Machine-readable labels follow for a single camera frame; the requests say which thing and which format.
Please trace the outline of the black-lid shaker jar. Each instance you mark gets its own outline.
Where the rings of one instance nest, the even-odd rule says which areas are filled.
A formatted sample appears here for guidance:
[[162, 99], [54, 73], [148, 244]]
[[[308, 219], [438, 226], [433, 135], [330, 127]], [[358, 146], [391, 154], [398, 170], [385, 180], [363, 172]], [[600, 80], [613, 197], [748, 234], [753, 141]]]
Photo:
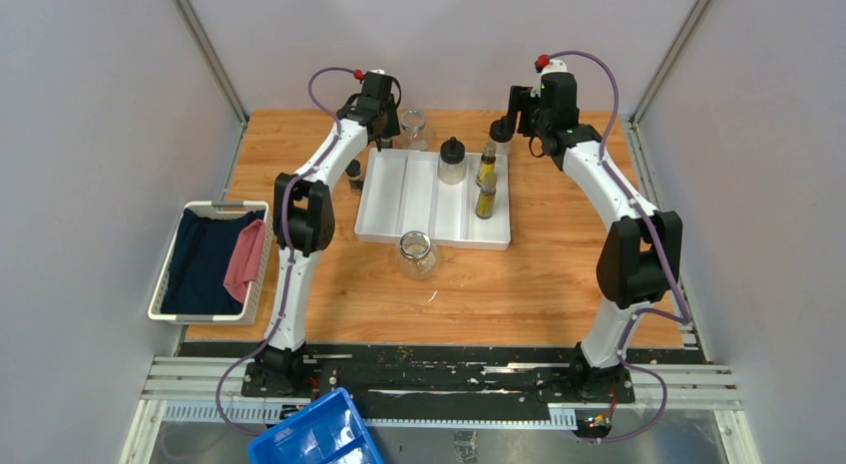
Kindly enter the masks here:
[[466, 172], [466, 148], [456, 137], [451, 137], [439, 150], [438, 177], [446, 185], [457, 185], [465, 179]]
[[505, 116], [495, 120], [491, 124], [489, 128], [489, 141], [496, 147], [497, 155], [510, 155], [512, 139], [513, 132], [509, 128], [509, 123]]

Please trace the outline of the blue plastic bin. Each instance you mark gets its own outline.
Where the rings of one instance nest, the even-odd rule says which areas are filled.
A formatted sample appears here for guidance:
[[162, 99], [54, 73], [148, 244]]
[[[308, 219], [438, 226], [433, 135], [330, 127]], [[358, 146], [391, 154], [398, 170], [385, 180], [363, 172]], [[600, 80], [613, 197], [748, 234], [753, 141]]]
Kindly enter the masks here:
[[349, 393], [337, 388], [247, 446], [251, 463], [377, 463], [384, 459]]

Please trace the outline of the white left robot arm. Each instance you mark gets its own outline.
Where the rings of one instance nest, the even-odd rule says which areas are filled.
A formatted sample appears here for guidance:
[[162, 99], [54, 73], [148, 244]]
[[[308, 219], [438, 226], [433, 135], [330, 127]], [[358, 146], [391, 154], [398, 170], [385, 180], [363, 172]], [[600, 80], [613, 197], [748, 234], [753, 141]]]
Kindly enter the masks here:
[[332, 191], [369, 144], [380, 146], [400, 133], [399, 81], [380, 69], [348, 73], [359, 91], [336, 111], [318, 107], [332, 121], [326, 138], [295, 172], [281, 173], [274, 182], [279, 271], [271, 319], [248, 376], [282, 397], [297, 395], [305, 384], [305, 315], [316, 268], [334, 236]]

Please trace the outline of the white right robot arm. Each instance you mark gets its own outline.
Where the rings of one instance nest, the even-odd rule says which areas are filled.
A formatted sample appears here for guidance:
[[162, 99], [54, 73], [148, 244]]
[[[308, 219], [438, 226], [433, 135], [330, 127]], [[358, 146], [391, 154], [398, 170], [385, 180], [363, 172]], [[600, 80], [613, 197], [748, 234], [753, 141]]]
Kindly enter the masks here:
[[581, 123], [577, 94], [575, 76], [553, 60], [537, 85], [512, 87], [504, 120], [508, 135], [540, 143], [542, 156], [577, 184], [607, 230], [596, 267], [602, 301], [566, 380], [576, 397], [591, 402], [620, 382], [641, 315], [677, 283], [682, 221], [622, 175], [601, 135]]

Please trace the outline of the pink cloth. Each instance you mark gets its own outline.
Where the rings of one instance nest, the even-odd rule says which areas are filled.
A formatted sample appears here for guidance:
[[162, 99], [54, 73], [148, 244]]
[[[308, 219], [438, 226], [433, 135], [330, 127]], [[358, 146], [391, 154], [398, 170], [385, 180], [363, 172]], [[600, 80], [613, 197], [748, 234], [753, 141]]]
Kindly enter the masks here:
[[246, 302], [249, 285], [258, 280], [264, 237], [265, 224], [260, 219], [238, 234], [223, 280], [224, 289], [238, 303]]

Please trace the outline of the clear glass jar far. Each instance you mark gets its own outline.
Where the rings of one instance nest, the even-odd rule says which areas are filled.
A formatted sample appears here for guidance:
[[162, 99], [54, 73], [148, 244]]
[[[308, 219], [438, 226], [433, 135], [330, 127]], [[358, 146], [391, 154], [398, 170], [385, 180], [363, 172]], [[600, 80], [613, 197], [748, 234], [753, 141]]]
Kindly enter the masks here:
[[425, 151], [429, 147], [428, 121], [424, 112], [405, 111], [400, 117], [401, 147], [406, 150]]

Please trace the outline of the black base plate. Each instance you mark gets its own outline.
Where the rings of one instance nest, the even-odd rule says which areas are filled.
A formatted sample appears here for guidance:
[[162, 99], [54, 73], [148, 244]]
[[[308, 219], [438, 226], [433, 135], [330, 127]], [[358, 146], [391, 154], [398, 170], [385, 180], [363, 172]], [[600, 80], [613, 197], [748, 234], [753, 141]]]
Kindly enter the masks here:
[[267, 349], [236, 375], [244, 397], [309, 400], [343, 388], [373, 420], [540, 421], [552, 404], [634, 403], [628, 371], [579, 391], [574, 361], [569, 347], [311, 343]]

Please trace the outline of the clear glass jar near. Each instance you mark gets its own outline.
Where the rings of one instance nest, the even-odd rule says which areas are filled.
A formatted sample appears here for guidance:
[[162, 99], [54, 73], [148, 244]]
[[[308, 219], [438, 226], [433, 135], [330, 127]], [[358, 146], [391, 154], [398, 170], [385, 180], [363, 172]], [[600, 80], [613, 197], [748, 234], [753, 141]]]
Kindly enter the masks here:
[[438, 263], [436, 244], [421, 231], [406, 232], [397, 245], [396, 262], [409, 277], [425, 279], [432, 275]]

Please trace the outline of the white divided tray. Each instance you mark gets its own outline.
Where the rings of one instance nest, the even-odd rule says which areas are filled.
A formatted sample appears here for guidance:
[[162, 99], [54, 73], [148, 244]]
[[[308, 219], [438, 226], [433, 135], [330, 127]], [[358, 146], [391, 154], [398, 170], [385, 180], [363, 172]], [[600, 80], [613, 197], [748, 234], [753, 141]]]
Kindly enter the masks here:
[[354, 232], [361, 241], [397, 243], [411, 231], [454, 248], [505, 250], [511, 243], [509, 157], [496, 158], [498, 177], [493, 214], [479, 218], [475, 176], [479, 153], [467, 155], [467, 177], [447, 185], [438, 177], [436, 152], [372, 150]]

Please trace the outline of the clear glass jar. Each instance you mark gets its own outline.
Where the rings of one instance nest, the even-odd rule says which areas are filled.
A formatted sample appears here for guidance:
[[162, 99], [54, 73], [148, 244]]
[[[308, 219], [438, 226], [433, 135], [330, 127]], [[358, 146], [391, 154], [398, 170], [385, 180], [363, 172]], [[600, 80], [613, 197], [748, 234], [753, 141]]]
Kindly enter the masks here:
[[405, 111], [400, 117], [401, 147], [406, 150], [425, 151], [429, 147], [428, 121], [424, 112]]
[[436, 244], [421, 231], [406, 232], [397, 245], [396, 262], [409, 277], [425, 279], [432, 275], [438, 263]]

